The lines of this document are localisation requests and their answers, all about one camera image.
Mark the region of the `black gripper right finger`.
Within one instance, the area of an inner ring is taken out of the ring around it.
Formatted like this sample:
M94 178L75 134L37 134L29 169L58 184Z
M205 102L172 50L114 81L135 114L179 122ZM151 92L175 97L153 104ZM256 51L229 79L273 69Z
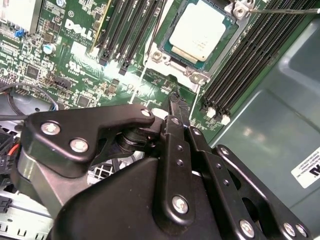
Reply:
M299 218L226 146L210 147L191 126L189 106L179 101L191 148L196 198L195 225L183 240L310 240Z

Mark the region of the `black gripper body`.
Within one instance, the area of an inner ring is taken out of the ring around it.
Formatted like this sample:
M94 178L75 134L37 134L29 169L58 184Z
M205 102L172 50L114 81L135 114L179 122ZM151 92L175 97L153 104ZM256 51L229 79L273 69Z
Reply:
M221 240L201 177L192 175L194 223L169 235L153 218L158 160L149 158L114 173L72 197L60 210L50 240Z

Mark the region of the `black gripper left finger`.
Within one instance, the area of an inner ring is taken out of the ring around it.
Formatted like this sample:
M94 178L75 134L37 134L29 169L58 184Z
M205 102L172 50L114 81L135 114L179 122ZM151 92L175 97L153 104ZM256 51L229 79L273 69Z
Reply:
M160 118L140 104L34 113L24 121L16 170L22 192L40 201L54 221L80 192L124 168L158 161L152 216L168 235L196 218L190 145L178 93Z

